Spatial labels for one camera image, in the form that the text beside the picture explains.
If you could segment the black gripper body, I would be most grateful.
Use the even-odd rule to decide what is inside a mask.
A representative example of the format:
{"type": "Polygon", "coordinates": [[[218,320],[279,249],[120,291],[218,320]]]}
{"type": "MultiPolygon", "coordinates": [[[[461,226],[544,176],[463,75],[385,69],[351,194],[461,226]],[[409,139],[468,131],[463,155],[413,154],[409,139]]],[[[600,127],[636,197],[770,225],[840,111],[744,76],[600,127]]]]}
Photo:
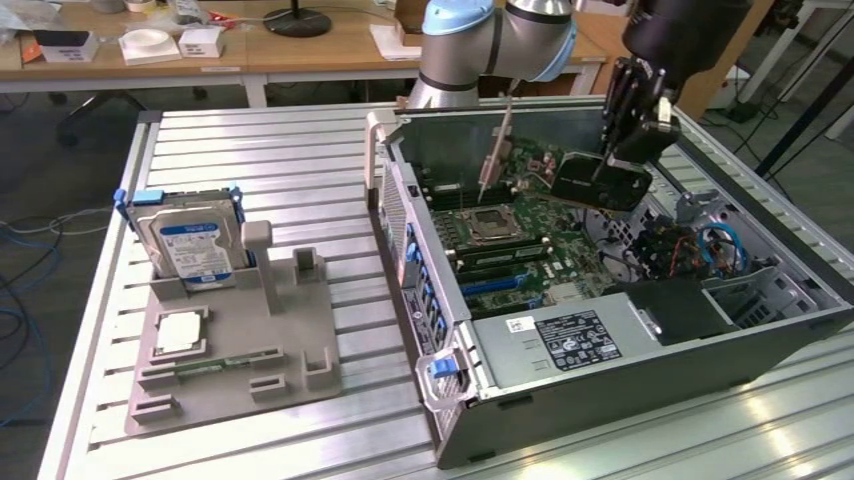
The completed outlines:
{"type": "Polygon", "coordinates": [[[603,107],[603,148],[661,150],[679,121],[672,110],[687,80],[710,70],[738,30],[735,1],[639,1],[621,34],[603,107]]]}

